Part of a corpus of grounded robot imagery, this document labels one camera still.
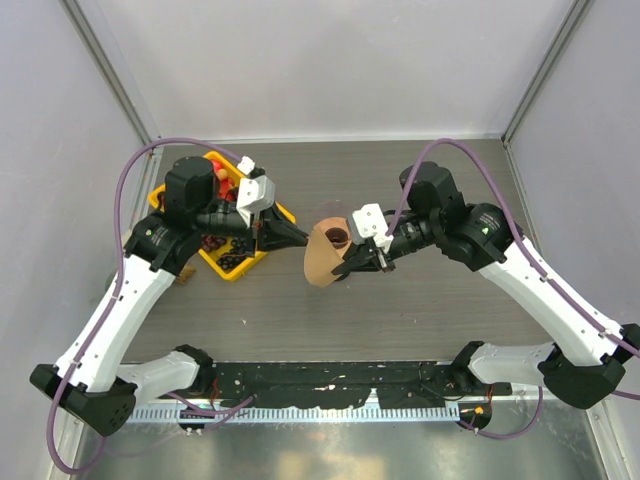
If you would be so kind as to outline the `brown paper coffee filter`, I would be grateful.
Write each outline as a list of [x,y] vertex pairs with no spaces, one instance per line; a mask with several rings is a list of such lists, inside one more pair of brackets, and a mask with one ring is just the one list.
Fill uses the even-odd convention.
[[339,276],[331,271],[342,263],[342,258],[351,244],[344,249],[336,250],[321,232],[317,223],[308,238],[304,255],[304,275],[306,280],[316,287],[327,287]]

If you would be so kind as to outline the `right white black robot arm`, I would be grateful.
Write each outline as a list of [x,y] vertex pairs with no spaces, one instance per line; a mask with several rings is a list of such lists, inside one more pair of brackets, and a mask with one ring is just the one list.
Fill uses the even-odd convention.
[[367,204],[347,219],[352,244],[332,272],[391,271],[395,260],[429,246],[501,288],[550,336],[548,343],[468,343],[453,361],[452,381],[465,394],[486,384],[544,387],[564,403],[589,409],[612,394],[639,346],[639,327],[596,312],[543,260],[503,209],[468,204],[451,172],[434,162],[406,168],[399,182],[408,210],[389,235],[386,212]]

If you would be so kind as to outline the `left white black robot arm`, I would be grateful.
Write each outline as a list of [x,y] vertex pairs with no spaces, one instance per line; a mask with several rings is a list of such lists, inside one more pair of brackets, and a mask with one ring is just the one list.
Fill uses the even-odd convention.
[[276,203],[274,183],[249,158],[240,165],[237,193],[224,199],[212,160],[177,160],[159,207],[134,226],[114,282],[81,334],[55,363],[32,372],[32,385],[99,435],[113,435],[137,405],[174,391],[201,398],[212,390],[212,358],[189,345],[144,364],[122,362],[204,237],[244,240],[247,256],[306,245],[307,233]]

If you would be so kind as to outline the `round wooden ring holder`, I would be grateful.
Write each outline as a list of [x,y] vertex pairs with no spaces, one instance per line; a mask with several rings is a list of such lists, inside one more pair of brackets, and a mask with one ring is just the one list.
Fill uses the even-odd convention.
[[351,234],[345,217],[328,217],[321,220],[318,226],[336,250],[347,248],[351,244]]

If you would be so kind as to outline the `yellow plastic tray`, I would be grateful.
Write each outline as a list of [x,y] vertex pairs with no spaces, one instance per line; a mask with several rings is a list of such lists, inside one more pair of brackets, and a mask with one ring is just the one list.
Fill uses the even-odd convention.
[[143,234],[150,263],[175,274],[198,253],[234,281],[266,253],[307,244],[275,200],[274,182],[248,157],[237,167],[214,151],[178,159],[152,206]]

